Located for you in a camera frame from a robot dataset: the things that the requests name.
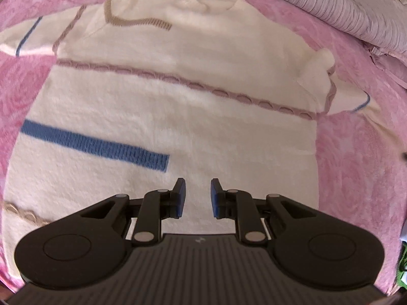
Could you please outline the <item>cream knit sweater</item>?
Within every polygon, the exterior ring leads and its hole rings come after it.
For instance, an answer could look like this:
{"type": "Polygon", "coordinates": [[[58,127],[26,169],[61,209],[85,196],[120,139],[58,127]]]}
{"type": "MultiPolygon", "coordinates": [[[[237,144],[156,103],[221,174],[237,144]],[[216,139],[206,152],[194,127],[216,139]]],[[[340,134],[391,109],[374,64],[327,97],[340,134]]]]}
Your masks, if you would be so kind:
{"type": "Polygon", "coordinates": [[[228,233],[210,214],[219,178],[319,204],[317,118],[362,115],[395,148],[377,103],[335,74],[330,50],[244,0],[105,0],[1,32],[1,51],[56,58],[25,118],[4,189],[8,272],[34,229],[116,193],[183,177],[169,233],[228,233]]]}

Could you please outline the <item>pink rose blanket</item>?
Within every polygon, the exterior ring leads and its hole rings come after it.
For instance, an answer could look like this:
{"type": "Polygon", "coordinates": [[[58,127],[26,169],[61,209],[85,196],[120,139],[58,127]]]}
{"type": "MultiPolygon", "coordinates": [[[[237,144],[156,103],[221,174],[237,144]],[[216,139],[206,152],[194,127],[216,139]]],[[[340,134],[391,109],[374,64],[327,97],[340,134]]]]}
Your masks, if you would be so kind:
{"type": "MultiPolygon", "coordinates": [[[[1,27],[102,0],[3,0],[1,27]]],[[[271,20],[288,26],[314,48],[332,51],[339,76],[363,87],[382,107],[387,121],[406,136],[406,91],[372,61],[354,37],[284,0],[246,0],[271,20]]],[[[54,63],[48,56],[1,55],[1,173],[8,170],[12,148],[27,111],[54,63]]],[[[399,234],[406,215],[406,166],[375,130],[356,114],[320,119],[317,129],[320,206],[380,238],[386,259],[377,284],[393,287],[399,234]]]]}

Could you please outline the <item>green knit garment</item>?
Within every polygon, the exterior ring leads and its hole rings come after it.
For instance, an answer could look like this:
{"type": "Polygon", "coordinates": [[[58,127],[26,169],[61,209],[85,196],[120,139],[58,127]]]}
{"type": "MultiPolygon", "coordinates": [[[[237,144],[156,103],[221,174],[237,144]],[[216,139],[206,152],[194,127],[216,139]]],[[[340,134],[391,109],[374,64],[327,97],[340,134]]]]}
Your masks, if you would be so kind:
{"type": "Polygon", "coordinates": [[[396,282],[398,286],[403,287],[405,289],[407,289],[406,274],[407,274],[407,246],[406,243],[403,242],[401,243],[401,252],[397,264],[396,282]]]}

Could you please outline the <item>lilac striped quilt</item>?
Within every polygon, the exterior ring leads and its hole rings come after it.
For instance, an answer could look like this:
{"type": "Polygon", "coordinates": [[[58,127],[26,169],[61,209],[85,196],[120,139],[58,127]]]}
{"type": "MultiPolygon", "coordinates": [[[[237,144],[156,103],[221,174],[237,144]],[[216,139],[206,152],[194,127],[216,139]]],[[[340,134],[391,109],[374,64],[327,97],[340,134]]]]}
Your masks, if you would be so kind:
{"type": "Polygon", "coordinates": [[[406,53],[406,6],[399,0],[285,0],[386,53],[406,53]]]}

